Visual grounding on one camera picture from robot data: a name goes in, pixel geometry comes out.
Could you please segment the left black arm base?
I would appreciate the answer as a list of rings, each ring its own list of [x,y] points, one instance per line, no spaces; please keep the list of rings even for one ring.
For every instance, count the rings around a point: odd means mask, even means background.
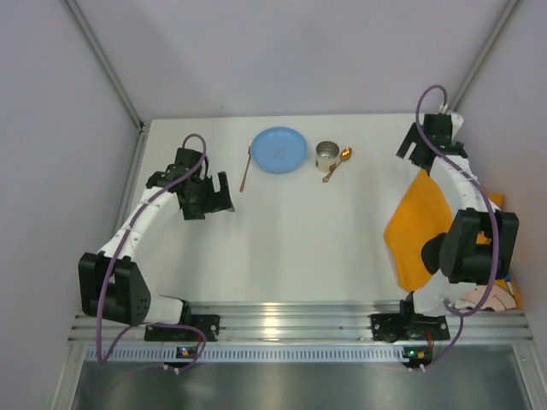
[[[216,342],[221,329],[217,314],[194,314],[185,325],[147,325],[146,342]]]

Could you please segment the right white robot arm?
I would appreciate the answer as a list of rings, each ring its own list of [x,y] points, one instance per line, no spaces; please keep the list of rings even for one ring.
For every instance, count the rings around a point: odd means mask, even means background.
[[[414,312],[442,316],[476,306],[515,308],[501,281],[509,272],[519,221],[501,209],[501,196],[482,196],[468,154],[455,135],[458,114],[425,114],[413,124],[397,156],[419,172],[385,228],[397,281]]]

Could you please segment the orange Mickey Mouse cloth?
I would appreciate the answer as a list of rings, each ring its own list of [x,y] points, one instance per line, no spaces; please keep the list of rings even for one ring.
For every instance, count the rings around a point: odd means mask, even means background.
[[[427,284],[438,270],[427,256],[422,260],[422,248],[426,243],[448,232],[452,213],[438,185],[425,171],[419,171],[397,210],[385,228],[384,239],[390,249],[397,272],[399,286],[408,293]],[[481,310],[502,312],[521,308],[521,295],[506,279],[496,281],[489,299]],[[456,303],[458,309],[471,309],[478,303],[485,285],[477,285]]]

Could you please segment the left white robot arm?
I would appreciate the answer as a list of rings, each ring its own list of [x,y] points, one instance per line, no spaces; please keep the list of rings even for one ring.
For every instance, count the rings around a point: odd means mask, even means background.
[[[226,172],[212,177],[208,171],[203,153],[179,148],[174,163],[149,177],[118,232],[96,253],[82,255],[78,273],[86,315],[130,326],[188,323],[190,303],[156,293],[143,264],[172,217],[202,220],[206,214],[234,210]]]

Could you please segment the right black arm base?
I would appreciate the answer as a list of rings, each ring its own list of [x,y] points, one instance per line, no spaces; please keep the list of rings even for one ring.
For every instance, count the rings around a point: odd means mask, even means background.
[[[397,313],[377,313],[370,316],[373,340],[395,343],[398,341],[447,341],[450,332],[444,316],[426,316],[417,313],[413,295],[399,302]]]

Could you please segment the blue plastic plate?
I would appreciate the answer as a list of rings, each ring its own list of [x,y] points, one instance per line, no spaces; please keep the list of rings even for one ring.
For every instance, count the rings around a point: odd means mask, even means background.
[[[286,126],[259,132],[250,146],[254,163],[267,173],[289,173],[297,170],[308,157],[308,143],[303,134]]]

